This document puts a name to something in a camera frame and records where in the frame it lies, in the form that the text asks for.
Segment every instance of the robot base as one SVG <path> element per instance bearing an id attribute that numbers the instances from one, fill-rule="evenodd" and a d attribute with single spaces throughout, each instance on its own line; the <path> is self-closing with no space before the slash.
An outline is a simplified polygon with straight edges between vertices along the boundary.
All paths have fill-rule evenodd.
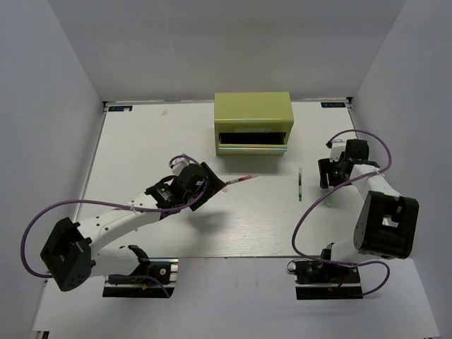
<path id="1" fill-rule="evenodd" d="M 362 299 L 357 268 L 296 261 L 293 272 L 297 300 Z"/>
<path id="2" fill-rule="evenodd" d="M 140 274 L 149 275 L 160 281 L 170 296 L 174 292 L 177 280 L 178 259 L 152 259 L 149 261 L 146 272 Z M 105 280 L 103 297 L 119 298 L 164 298 L 166 294 L 162 288 L 149 279 L 130 278 L 115 279 L 109 276 Z"/>

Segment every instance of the yellow box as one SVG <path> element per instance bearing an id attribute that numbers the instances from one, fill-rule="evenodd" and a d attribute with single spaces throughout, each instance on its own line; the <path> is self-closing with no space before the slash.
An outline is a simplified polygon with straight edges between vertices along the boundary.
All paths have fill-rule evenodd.
<path id="1" fill-rule="evenodd" d="M 288 92 L 216 93 L 215 149 L 224 154 L 281 154 L 294 125 Z"/>

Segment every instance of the marker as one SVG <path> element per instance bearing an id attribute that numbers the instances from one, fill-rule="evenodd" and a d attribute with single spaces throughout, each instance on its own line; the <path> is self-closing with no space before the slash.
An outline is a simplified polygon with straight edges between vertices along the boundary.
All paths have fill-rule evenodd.
<path id="1" fill-rule="evenodd" d="M 302 200 L 302 177 L 303 169 L 298 167 L 298 201 Z"/>
<path id="2" fill-rule="evenodd" d="M 228 182 L 225 182 L 226 185 L 230 185 L 230 184 L 235 184 L 236 182 L 243 182 L 245 180 L 250 180 L 253 178 L 257 178 L 258 175 L 257 174 L 252 174 L 252 175 L 246 175 L 245 177 L 241 177 L 238 179 L 233 179 L 233 180 L 229 180 Z"/>

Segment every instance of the pen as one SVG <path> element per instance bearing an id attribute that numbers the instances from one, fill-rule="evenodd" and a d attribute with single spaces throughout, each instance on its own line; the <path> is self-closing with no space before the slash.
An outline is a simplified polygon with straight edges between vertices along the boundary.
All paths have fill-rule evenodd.
<path id="1" fill-rule="evenodd" d="M 298 201 L 302 200 L 302 177 L 303 169 L 298 167 Z"/>

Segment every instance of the label sticker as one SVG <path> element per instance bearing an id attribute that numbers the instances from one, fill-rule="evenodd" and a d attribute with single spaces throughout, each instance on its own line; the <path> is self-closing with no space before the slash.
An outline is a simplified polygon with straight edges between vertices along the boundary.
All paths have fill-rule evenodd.
<path id="1" fill-rule="evenodd" d="M 323 108 L 345 108 L 344 102 L 321 102 L 320 105 L 322 105 Z"/>
<path id="2" fill-rule="evenodd" d="M 110 106 L 108 112 L 130 112 L 133 106 Z"/>

